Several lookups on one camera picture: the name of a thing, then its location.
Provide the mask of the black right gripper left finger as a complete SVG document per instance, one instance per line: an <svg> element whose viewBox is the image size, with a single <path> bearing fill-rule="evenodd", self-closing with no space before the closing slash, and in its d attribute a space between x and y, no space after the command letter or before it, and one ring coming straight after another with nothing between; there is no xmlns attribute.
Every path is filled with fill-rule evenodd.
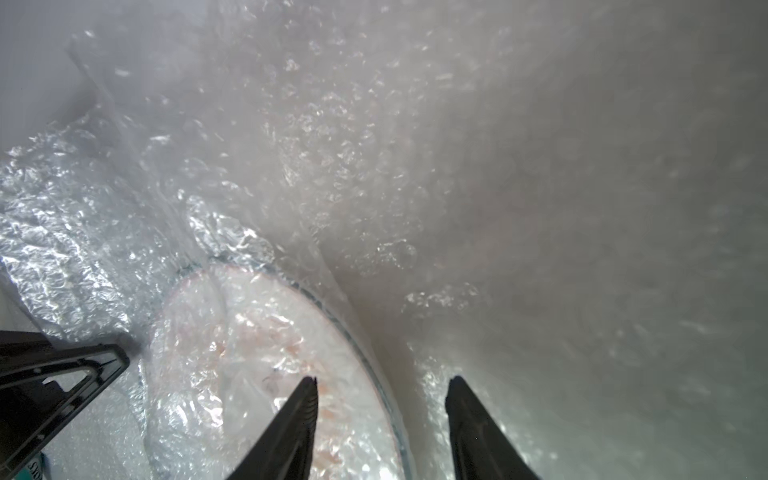
<svg viewBox="0 0 768 480"><path fill-rule="evenodd" d="M298 383L229 480L307 480L319 413L317 379Z"/></svg>

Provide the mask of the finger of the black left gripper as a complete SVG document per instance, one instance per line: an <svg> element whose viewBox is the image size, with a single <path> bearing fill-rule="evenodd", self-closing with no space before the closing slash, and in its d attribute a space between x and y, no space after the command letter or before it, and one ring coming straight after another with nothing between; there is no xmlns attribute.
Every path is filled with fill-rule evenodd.
<svg viewBox="0 0 768 480"><path fill-rule="evenodd" d="M1 333L1 475L27 467L130 366L117 344L57 349L41 333Z"/></svg>

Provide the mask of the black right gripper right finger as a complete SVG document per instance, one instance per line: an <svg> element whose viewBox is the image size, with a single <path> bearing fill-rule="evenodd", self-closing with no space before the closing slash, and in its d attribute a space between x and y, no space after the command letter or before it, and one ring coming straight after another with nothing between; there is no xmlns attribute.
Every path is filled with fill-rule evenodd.
<svg viewBox="0 0 768 480"><path fill-rule="evenodd" d="M456 479L540 479L463 377L449 381L445 409Z"/></svg>

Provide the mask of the patterned plate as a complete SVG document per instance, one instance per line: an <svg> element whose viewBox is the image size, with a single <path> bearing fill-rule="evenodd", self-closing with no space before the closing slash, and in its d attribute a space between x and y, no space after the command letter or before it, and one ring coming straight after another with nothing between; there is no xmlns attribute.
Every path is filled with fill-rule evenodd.
<svg viewBox="0 0 768 480"><path fill-rule="evenodd" d="M316 379L313 479L411 479L376 363L256 227L257 194L188 127L91 112L1 156L1 271L62 346L115 342L121 474L223 479L300 380Z"/></svg>

